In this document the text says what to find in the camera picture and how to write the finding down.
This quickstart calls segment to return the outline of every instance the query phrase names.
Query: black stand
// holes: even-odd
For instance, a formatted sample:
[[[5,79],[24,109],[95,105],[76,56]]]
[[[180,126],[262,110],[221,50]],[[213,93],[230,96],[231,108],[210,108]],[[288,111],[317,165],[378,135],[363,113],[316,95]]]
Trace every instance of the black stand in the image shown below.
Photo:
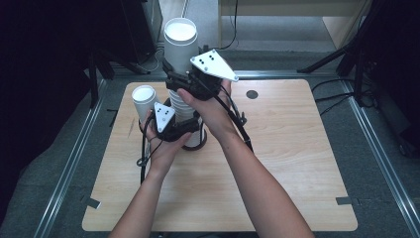
[[[338,76],[347,76],[352,71],[353,67],[356,66],[354,88],[355,99],[359,106],[364,106],[362,103],[362,82],[364,79],[365,64],[364,43],[366,41],[368,31],[371,29],[373,21],[378,15],[380,8],[384,5],[384,2],[386,1],[376,0],[371,3],[370,11],[365,18],[365,21],[362,23],[354,38],[347,45],[329,54],[323,59],[320,59],[310,66],[298,69],[297,72],[311,73],[319,67],[327,64],[328,62],[335,60],[338,57],[344,56],[336,68],[336,73]]]

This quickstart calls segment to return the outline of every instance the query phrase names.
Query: white triangular marker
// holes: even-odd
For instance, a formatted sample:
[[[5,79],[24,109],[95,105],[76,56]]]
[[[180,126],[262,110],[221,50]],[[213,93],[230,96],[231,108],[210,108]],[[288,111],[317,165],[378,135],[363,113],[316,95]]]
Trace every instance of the white triangular marker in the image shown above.
[[[206,74],[226,78],[231,81],[239,80],[231,67],[219,56],[216,50],[204,53],[198,57],[193,57],[190,61]]]
[[[173,115],[175,115],[175,110],[171,107],[155,102],[155,115],[157,117],[157,130],[162,132],[164,128],[166,128],[170,119],[172,119]]]

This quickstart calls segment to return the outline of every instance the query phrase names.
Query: forearm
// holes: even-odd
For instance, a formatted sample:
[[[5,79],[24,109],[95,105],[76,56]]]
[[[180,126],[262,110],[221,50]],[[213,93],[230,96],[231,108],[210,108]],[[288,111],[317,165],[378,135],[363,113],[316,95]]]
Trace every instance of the forearm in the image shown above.
[[[218,135],[247,212],[261,237],[312,236],[287,192],[238,134]]]
[[[150,237],[163,178],[149,173],[109,237]]]

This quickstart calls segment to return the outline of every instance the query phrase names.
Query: hand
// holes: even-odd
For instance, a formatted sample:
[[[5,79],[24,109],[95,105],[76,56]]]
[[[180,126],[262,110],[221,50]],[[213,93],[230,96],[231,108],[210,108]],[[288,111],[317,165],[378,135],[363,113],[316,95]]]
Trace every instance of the hand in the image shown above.
[[[148,112],[146,118],[149,118],[150,115],[151,112]],[[145,131],[145,124],[146,120],[141,124],[143,131]],[[153,153],[148,176],[156,176],[164,179],[175,159],[176,153],[189,140],[191,133],[185,133],[177,141],[165,142],[157,137],[157,133],[151,122],[148,126],[146,137],[151,144],[151,153]]]
[[[224,79],[222,81],[222,86],[226,88],[229,94],[231,93],[231,81]],[[222,134],[225,132],[236,133],[236,129],[228,112],[216,99],[210,98],[207,101],[201,101],[182,88],[179,88],[177,93],[186,104],[200,113],[204,123],[216,138],[222,137]],[[218,96],[228,107],[231,106],[225,91],[221,90]]]

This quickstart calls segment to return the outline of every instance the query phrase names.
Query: person's left hand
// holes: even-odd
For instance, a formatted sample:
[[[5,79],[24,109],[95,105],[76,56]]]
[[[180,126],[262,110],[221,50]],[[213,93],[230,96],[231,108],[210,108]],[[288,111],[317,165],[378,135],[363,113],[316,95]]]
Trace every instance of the person's left hand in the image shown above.
[[[149,118],[150,115],[151,112],[148,112],[146,118]],[[146,120],[140,125],[142,131],[145,131],[145,124]],[[152,153],[151,168],[149,169],[148,176],[157,176],[160,179],[164,179],[175,159],[176,153],[189,140],[191,133],[185,133],[174,142],[162,141],[157,137],[157,133],[151,122],[148,126],[146,137],[151,144],[150,153]]]

